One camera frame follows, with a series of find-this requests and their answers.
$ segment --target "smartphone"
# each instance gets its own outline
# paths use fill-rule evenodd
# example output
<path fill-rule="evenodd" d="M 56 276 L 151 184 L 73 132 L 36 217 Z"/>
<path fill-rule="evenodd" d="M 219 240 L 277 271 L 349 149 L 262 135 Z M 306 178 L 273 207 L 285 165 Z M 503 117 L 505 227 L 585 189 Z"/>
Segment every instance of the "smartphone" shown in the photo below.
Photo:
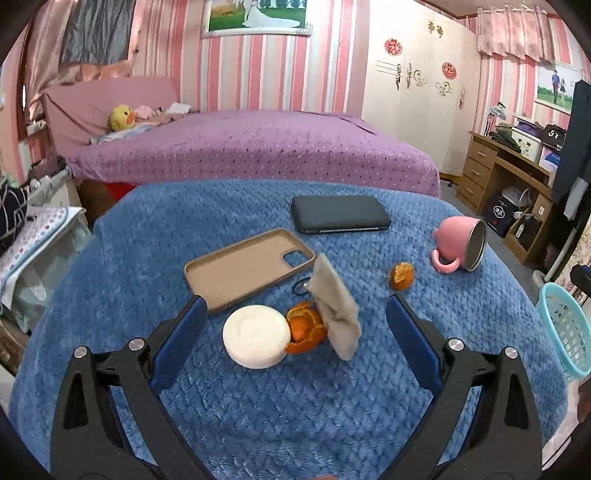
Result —
<path fill-rule="evenodd" d="M 295 228 L 310 235 L 320 233 L 387 230 L 390 217 L 370 195 L 312 195 L 291 200 Z"/>

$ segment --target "black bag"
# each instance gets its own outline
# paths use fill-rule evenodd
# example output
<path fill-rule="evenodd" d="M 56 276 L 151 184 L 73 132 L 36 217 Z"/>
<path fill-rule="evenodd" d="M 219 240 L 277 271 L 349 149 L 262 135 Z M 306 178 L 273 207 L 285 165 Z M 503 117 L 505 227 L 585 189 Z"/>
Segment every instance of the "black bag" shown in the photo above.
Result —
<path fill-rule="evenodd" d="M 0 255 L 16 240 L 27 217 L 27 191 L 11 187 L 8 179 L 0 184 Z"/>
<path fill-rule="evenodd" d="M 486 204 L 484 221 L 498 236 L 505 238 L 509 228 L 515 222 L 513 214 L 519 209 L 503 195 L 492 197 Z"/>
<path fill-rule="evenodd" d="M 564 128 L 561 128 L 558 125 L 546 125 L 546 128 L 544 128 L 542 143 L 545 143 L 549 147 L 561 151 L 565 139 L 566 130 Z"/>

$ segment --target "textured blue fleece blanket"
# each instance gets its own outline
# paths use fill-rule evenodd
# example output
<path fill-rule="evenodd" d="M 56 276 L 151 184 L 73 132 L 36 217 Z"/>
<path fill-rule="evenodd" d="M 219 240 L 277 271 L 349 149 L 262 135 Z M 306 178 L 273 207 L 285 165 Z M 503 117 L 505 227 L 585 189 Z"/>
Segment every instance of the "textured blue fleece blanket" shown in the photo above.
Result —
<path fill-rule="evenodd" d="M 189 299 L 183 276 L 188 260 L 271 228 L 293 229 L 291 198 L 318 193 L 372 194 L 392 218 L 385 232 L 304 238 L 328 256 L 359 303 L 359 349 L 351 362 L 342 362 L 325 342 L 265 371 L 246 370 L 229 359 L 222 345 L 223 322 L 237 306 L 211 317 L 177 382 L 161 398 L 213 474 L 232 480 L 379 476 L 431 400 L 385 320 L 388 273 L 401 261 L 416 269 L 409 304 L 444 336 L 462 338 L 485 352 L 517 347 L 547 440 L 565 415 L 566 385 L 523 289 L 490 247 L 473 273 L 440 275 L 430 265 L 431 232 L 444 218 L 457 215 L 455 208 L 413 193 L 237 180 L 140 187 L 97 223 L 96 239 L 34 331 L 15 383 L 11 420 L 33 454 L 48 465 L 56 398 L 76 346 L 111 351 L 133 337 L 148 336 Z M 264 303 L 286 312 L 300 301 L 291 292 L 294 282 L 269 288 L 244 304 Z M 443 459 L 458 451 L 475 401 L 472 395 Z M 116 402 L 132 445 L 150 459 L 119 391 Z"/>

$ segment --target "wardrobe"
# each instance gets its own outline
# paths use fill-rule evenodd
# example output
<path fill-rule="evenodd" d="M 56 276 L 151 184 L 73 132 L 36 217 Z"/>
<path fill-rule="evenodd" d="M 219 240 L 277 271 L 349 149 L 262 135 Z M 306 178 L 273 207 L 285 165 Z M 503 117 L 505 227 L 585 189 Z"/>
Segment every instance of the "wardrobe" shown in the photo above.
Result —
<path fill-rule="evenodd" d="M 371 0 L 362 118 L 461 176 L 480 81 L 476 36 L 414 0 Z"/>

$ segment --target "red object under bed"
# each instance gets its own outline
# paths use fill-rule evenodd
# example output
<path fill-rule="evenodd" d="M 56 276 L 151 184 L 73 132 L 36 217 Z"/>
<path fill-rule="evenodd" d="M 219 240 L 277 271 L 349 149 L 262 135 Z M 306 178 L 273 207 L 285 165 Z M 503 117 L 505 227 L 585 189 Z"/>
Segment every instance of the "red object under bed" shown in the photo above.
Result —
<path fill-rule="evenodd" d="M 131 183 L 105 183 L 105 186 L 117 202 L 135 188 Z"/>

